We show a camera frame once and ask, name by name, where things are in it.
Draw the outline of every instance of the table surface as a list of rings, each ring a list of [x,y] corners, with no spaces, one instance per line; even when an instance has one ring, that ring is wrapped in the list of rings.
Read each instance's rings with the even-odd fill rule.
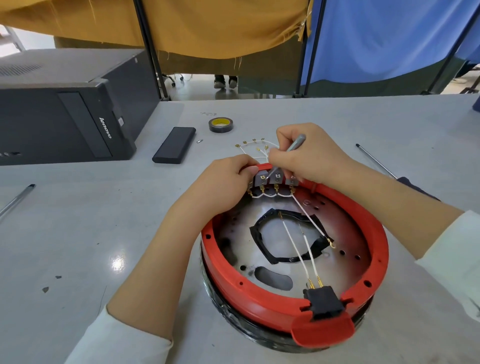
[[[37,184],[0,221],[1,362],[62,363],[137,263],[167,209],[210,161],[237,154],[234,145],[243,140],[276,141],[280,125],[314,122],[356,160],[377,168],[355,147],[360,143],[397,176],[480,211],[476,98],[160,103],[129,161],[1,167],[0,206]],[[231,118],[234,130],[210,132],[214,116]],[[151,157],[173,126],[193,126],[195,140],[203,141],[192,144],[181,165],[156,165]],[[167,362],[480,363],[480,324],[387,235],[388,272],[364,324],[344,344],[313,354],[275,352],[232,328],[205,292],[197,241]]]

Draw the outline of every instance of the computer tower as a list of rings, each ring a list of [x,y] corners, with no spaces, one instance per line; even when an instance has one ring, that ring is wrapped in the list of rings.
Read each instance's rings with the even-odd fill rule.
[[[159,102],[143,49],[0,58],[0,166],[130,159]]]

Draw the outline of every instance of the vent grille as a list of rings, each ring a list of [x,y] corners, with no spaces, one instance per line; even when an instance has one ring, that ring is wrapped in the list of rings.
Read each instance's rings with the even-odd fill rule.
[[[8,64],[0,66],[0,76],[20,76],[42,68],[39,64]]]

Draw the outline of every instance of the yellow curtain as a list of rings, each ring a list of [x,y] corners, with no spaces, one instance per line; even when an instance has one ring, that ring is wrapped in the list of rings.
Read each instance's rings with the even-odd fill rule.
[[[0,2],[3,25],[67,38],[143,46],[132,0]],[[143,2],[156,50],[192,57],[241,57],[300,36],[305,22],[310,27],[308,0]]]

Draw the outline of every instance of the tape roll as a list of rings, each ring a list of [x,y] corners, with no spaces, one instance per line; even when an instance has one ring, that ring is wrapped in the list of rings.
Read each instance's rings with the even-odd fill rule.
[[[227,133],[233,129],[233,120],[229,118],[213,118],[208,122],[208,128],[214,133]]]

